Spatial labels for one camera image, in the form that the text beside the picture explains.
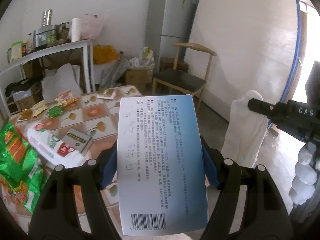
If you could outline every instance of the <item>chair backrest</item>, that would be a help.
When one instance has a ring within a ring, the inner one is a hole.
[[[208,65],[207,65],[207,69],[205,71],[205,76],[204,76],[204,80],[207,81],[208,76],[209,76],[209,72],[210,72],[212,56],[216,56],[217,53],[212,51],[211,49],[208,49],[205,46],[202,46],[202,45],[196,44],[196,43],[174,43],[172,46],[178,47],[177,54],[176,54],[176,57],[174,59],[173,69],[177,69],[180,47],[184,47],[184,48],[188,48],[188,49],[194,49],[194,50],[197,50],[197,51],[206,52],[206,53],[210,54],[209,62],[208,62]]]

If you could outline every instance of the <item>table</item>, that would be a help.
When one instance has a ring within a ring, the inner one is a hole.
[[[19,117],[19,114],[17,114],[12,116],[11,120],[16,128],[24,135],[26,134],[28,127],[37,122],[43,123],[48,129],[52,130],[52,133],[59,139],[64,137],[70,127],[81,132],[95,130],[95,132],[92,133],[94,134],[94,141],[87,154],[88,158],[95,159],[102,150],[111,148],[117,139],[120,98],[133,96],[141,96],[141,94],[135,86],[132,85],[116,88],[116,97],[113,100],[98,99],[97,93],[92,92],[82,95],[77,102],[65,107],[65,113],[62,116],[50,119],[48,114],[43,112],[36,118],[16,123],[15,121]],[[49,108],[55,104],[55,102],[49,104]],[[47,174],[50,174],[51,170],[46,168],[46,161],[44,159],[41,160],[45,167],[44,171]],[[31,213],[13,195],[11,195],[9,185],[2,178],[0,178],[0,187],[4,203],[9,212],[21,228],[25,232],[28,232],[28,225],[32,216]],[[114,225],[120,236],[122,236],[116,176],[112,183],[107,186],[105,190],[101,191],[101,195]],[[75,199],[81,227],[84,231],[90,233],[80,186],[75,186]]]
[[[88,46],[90,50],[90,57],[88,57]],[[82,48],[83,50],[83,68],[84,68],[84,80],[85,80],[86,92],[89,93],[91,91],[95,91],[94,74],[93,74],[93,41],[91,40],[69,42],[69,43],[53,46],[47,49],[42,49],[39,51],[32,52],[22,58],[19,58],[17,60],[10,62],[9,65],[7,65],[7,67],[5,67],[3,70],[0,71],[0,76],[9,70],[12,70],[15,67],[18,67],[27,63],[30,60],[44,57],[44,56],[61,52],[61,51],[79,49],[79,48]],[[23,68],[21,67],[20,67],[20,74],[21,74],[21,79],[25,78]],[[8,116],[10,117],[11,114],[7,106],[7,98],[4,96],[3,89],[4,88],[0,86],[0,97],[7,111]]]

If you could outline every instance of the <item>blue and white box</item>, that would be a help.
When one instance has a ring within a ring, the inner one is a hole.
[[[117,179],[124,235],[205,228],[204,163],[191,95],[121,99]]]

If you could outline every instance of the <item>metal table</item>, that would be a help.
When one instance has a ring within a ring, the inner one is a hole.
[[[90,71],[89,71],[89,62],[88,62],[88,60],[89,60],[88,46],[89,46],[89,50],[90,50]],[[9,70],[12,70],[15,67],[18,67],[18,66],[21,66],[21,65],[27,63],[30,60],[44,57],[44,56],[54,54],[57,52],[61,52],[61,51],[66,51],[66,50],[71,50],[71,49],[79,49],[79,48],[83,49],[83,68],[84,68],[85,88],[86,88],[86,92],[90,93],[90,92],[92,92],[92,90],[95,91],[94,74],[93,74],[93,42],[92,42],[92,40],[69,42],[69,43],[53,46],[53,47],[50,47],[47,49],[35,51],[33,53],[30,53],[22,58],[19,58],[17,60],[12,61],[11,63],[9,63],[9,65],[7,65],[7,67],[5,67],[3,70],[0,71],[0,76]],[[20,72],[21,72],[21,78],[24,78],[25,75],[23,72],[23,68],[20,68]],[[4,107],[7,111],[7,114],[10,117],[11,113],[10,113],[8,105],[7,105],[7,98],[4,96],[3,88],[1,86],[0,86],[0,96],[1,96],[1,100],[4,104]]]

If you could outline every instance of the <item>black chair seat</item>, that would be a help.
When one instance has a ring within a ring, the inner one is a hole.
[[[161,71],[154,74],[153,77],[190,92],[197,92],[205,84],[201,78],[173,69]]]

